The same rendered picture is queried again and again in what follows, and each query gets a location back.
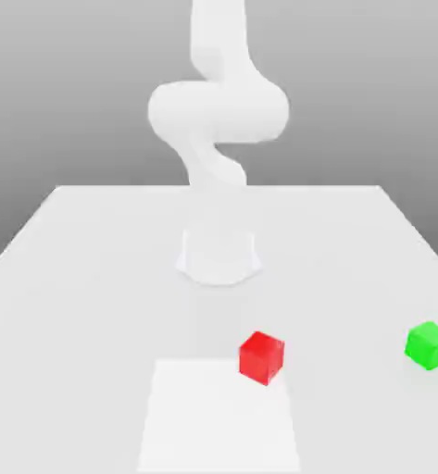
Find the small red cube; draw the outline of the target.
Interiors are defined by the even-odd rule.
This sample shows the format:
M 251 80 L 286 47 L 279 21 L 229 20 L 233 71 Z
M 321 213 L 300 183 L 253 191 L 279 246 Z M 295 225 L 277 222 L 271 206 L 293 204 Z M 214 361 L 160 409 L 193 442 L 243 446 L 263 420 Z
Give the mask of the small red cube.
M 262 331 L 255 331 L 239 347 L 239 372 L 268 386 L 282 369 L 285 342 Z

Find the small green cube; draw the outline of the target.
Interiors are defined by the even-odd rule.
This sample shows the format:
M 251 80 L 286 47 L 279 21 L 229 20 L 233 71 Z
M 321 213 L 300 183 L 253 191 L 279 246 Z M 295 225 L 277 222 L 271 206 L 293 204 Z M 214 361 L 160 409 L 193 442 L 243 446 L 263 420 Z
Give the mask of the small green cube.
M 405 355 L 425 368 L 438 368 L 438 325 L 426 321 L 412 328 L 407 335 Z

